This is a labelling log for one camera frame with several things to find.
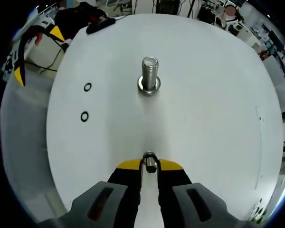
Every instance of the desk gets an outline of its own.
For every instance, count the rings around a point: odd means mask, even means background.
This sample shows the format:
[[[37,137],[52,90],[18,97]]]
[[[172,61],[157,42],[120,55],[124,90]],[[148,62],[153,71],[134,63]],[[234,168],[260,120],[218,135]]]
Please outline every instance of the desk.
[[[145,56],[159,60],[152,97],[137,89]],[[138,14],[89,36],[81,29],[59,66],[47,117],[49,163],[67,210],[148,150],[181,164],[240,219],[260,198],[268,203],[279,175],[282,117],[262,61],[198,20]],[[157,193],[156,175],[144,173],[136,227],[163,227]]]

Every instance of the white chair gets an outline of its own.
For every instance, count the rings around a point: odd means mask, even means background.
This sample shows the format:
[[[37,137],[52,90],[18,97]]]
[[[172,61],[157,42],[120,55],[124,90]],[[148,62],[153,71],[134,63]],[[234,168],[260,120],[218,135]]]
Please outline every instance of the white chair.
[[[131,4],[132,0],[106,0],[105,6],[106,7],[113,7],[115,6],[114,10],[115,11],[118,7],[120,7],[120,12],[131,12],[131,9],[129,10],[124,10],[123,6],[127,4]]]

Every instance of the rubber o-ring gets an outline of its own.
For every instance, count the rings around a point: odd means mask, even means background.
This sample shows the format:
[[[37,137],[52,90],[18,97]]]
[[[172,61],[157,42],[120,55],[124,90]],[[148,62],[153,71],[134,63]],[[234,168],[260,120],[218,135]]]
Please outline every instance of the rubber o-ring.
[[[89,113],[87,113],[86,111],[84,111],[83,113],[81,113],[80,119],[82,122],[87,121],[89,118]]]
[[[91,84],[91,83],[87,83],[87,84],[85,84],[84,91],[87,92],[87,91],[89,91],[91,88],[92,88],[92,84]]]

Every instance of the cable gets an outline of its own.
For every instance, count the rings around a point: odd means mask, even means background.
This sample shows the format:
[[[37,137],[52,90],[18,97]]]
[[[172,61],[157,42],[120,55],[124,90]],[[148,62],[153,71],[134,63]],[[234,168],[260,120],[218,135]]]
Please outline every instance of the cable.
[[[190,6],[191,6],[191,0],[189,0],[189,3],[190,3]],[[191,16],[192,16],[192,19],[193,19],[193,10],[191,10]]]
[[[153,6],[152,6],[152,13],[153,13],[153,10],[154,10],[154,6],[155,6],[155,8],[157,8],[157,6],[155,5],[155,0],[152,0],[153,1]]]
[[[56,61],[56,59],[57,59],[59,53],[61,52],[61,50],[62,50],[62,49],[60,49],[60,50],[58,51],[56,57],[54,58],[54,61],[53,61],[52,64],[49,65],[47,68],[50,68],[51,66],[53,66],[53,64],[55,63],[55,61]],[[46,70],[46,69],[41,70],[39,74],[42,74],[45,70]]]
[[[65,52],[65,50],[63,49],[63,47],[62,47],[56,40],[53,39],[53,41],[54,41],[55,43],[57,43],[57,45]]]
[[[25,63],[27,63],[27,64],[30,64],[30,65],[33,65],[33,66],[36,66],[36,67],[39,67],[39,68],[42,68],[42,69],[45,69],[45,70],[51,70],[51,71],[55,71],[55,72],[57,72],[56,70],[53,70],[53,69],[49,69],[49,68],[46,68],[46,67],[43,67],[43,66],[39,66],[39,65],[37,65],[37,64],[35,64],[35,63],[31,63],[31,62],[28,62],[28,61],[24,61]]]
[[[179,11],[179,13],[177,14],[177,16],[180,14],[180,12],[181,12],[181,7],[182,7],[182,5],[185,3],[185,1],[187,1],[187,0],[184,0],[184,1],[180,4],[180,11]]]
[[[137,2],[138,2],[138,0],[135,1],[135,8],[134,8],[133,14],[135,14],[135,12],[136,12]]]
[[[128,16],[130,16],[130,15],[132,15],[132,14],[125,15],[125,16],[123,16],[122,18],[119,18],[119,19],[116,19],[116,20],[124,19],[125,17],[128,17]]]

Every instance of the wall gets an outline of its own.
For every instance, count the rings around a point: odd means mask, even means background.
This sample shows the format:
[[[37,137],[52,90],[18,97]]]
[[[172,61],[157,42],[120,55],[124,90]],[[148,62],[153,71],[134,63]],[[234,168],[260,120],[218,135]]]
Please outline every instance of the wall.
[[[137,6],[135,7],[136,0],[132,0],[132,13],[134,13],[134,10],[136,8],[135,13],[152,13],[152,6],[153,1],[152,0],[137,0]]]
[[[250,5],[248,2],[244,2],[243,6],[240,9],[240,14],[244,18],[245,25],[250,28],[254,25],[255,22],[262,21],[267,28],[272,30],[280,41],[285,44],[285,38],[278,30],[278,28],[268,19],[268,17],[261,14],[256,8]]]

